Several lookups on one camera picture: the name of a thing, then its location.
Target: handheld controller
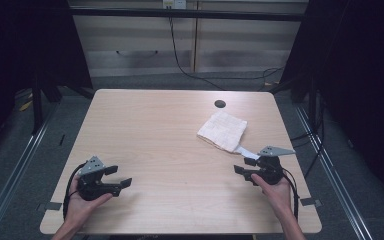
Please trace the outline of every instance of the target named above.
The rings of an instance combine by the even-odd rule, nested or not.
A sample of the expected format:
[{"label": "handheld controller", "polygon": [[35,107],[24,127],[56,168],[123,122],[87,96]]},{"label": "handheld controller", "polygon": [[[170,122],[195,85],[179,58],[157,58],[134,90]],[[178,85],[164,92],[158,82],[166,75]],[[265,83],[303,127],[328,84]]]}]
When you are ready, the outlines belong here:
[{"label": "handheld controller", "polygon": [[105,167],[105,165],[94,156],[79,171],[79,184],[77,191],[86,201],[92,201],[105,193],[111,193],[114,197],[120,195],[120,191],[127,188],[132,183],[132,179],[126,179],[119,184],[102,183],[102,176],[117,172],[118,166]]},{"label": "handheld controller", "polygon": [[245,164],[250,166],[258,166],[259,170],[249,170],[244,169],[243,167],[234,165],[235,173],[241,174],[244,176],[245,181],[250,181],[254,186],[257,184],[252,180],[251,175],[253,173],[260,176],[264,181],[270,185],[277,184],[283,175],[283,168],[280,165],[279,157],[277,156],[261,156],[258,159],[245,158]]}]

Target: white cloth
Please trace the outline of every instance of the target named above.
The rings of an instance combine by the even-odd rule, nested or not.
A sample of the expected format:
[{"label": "white cloth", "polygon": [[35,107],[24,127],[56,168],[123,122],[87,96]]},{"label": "white cloth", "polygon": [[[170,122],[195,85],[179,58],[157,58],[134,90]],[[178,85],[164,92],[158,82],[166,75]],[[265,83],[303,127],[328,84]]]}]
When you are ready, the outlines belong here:
[{"label": "white cloth", "polygon": [[249,150],[245,149],[245,148],[242,147],[241,145],[239,145],[239,146],[235,149],[235,152],[240,153],[240,154],[241,154],[242,156],[244,156],[244,157],[252,158],[252,159],[255,159],[255,160],[257,160],[258,158],[260,158],[259,155],[250,152]]},{"label": "white cloth", "polygon": [[199,129],[197,135],[227,152],[240,153],[237,148],[246,125],[247,121],[218,111]]}]

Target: black curtain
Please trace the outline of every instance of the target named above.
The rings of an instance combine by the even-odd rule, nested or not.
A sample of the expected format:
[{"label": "black curtain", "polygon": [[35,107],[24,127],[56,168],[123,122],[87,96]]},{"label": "black curtain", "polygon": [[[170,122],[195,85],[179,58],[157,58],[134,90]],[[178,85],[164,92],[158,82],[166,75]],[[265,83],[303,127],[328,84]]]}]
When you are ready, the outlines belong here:
[{"label": "black curtain", "polygon": [[91,80],[72,16],[37,14],[25,8],[68,8],[65,0],[0,1],[0,126],[15,93],[41,86],[91,88]]},{"label": "black curtain", "polygon": [[281,83],[295,79],[296,101],[320,90],[384,183],[384,1],[312,0],[306,13],[317,18],[301,24]]}]

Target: aluminum rail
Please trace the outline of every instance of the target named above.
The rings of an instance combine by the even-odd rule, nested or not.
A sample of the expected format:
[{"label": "aluminum rail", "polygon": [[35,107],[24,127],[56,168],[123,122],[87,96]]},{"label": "aluminum rail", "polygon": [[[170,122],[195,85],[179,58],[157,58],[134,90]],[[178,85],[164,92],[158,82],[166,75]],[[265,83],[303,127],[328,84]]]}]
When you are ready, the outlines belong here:
[{"label": "aluminum rail", "polygon": [[36,134],[31,136],[30,141],[24,149],[24,152],[21,155],[20,159],[18,160],[17,165],[12,171],[11,176],[9,177],[5,186],[2,188],[0,193],[0,222],[15,194],[18,185],[21,182],[24,173],[26,172],[33,158],[34,153],[36,152],[37,147],[39,146],[39,143],[42,141],[48,124],[52,119],[54,113],[56,112],[57,108],[58,104],[53,104],[53,107],[50,109],[48,117],[45,119],[44,123],[42,124],[41,128],[39,128],[39,130],[36,132]]},{"label": "aluminum rail", "polygon": [[148,8],[23,8],[26,14],[64,14],[76,16],[116,16],[116,17],[164,17],[164,18],[203,18],[301,22],[309,17],[297,13],[234,12],[185,9],[148,9]]},{"label": "aluminum rail", "polygon": [[[311,128],[308,124],[308,116],[305,110],[302,107],[297,108],[298,116],[301,120],[302,125],[304,126],[306,132],[311,133]],[[317,135],[308,135],[311,140],[311,144],[314,147],[314,150],[319,152],[321,140]],[[332,184],[333,189],[335,190],[336,195],[339,198],[339,201],[342,205],[342,208],[345,211],[355,233],[357,234],[358,239],[360,240],[372,240],[370,231],[364,221],[364,218],[358,211],[354,202],[351,199],[347,189],[345,188],[341,178],[339,177],[338,172],[335,169],[335,166],[332,163],[327,151],[323,148],[320,150],[320,163],[322,164],[327,177]]]}]

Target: wooden table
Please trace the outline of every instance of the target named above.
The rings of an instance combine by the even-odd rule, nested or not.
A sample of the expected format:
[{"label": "wooden table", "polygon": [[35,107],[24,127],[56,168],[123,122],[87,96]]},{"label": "wooden table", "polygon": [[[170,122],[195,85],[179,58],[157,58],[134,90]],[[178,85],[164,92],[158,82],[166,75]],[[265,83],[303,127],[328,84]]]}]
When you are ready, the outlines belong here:
[{"label": "wooden table", "polygon": [[[197,137],[210,116],[222,110],[248,121],[241,145],[259,152],[267,145],[292,149],[269,93],[168,90],[99,90],[61,174],[52,202],[63,202],[71,172],[98,156],[119,171],[104,183],[132,177],[120,197],[102,205],[81,230],[88,234],[259,234],[282,232],[259,187],[235,174],[252,168],[240,155]],[[301,198],[310,197],[295,155],[281,156]],[[55,233],[62,209],[48,210],[40,229]],[[321,230],[314,206],[299,209],[305,233]]]}]

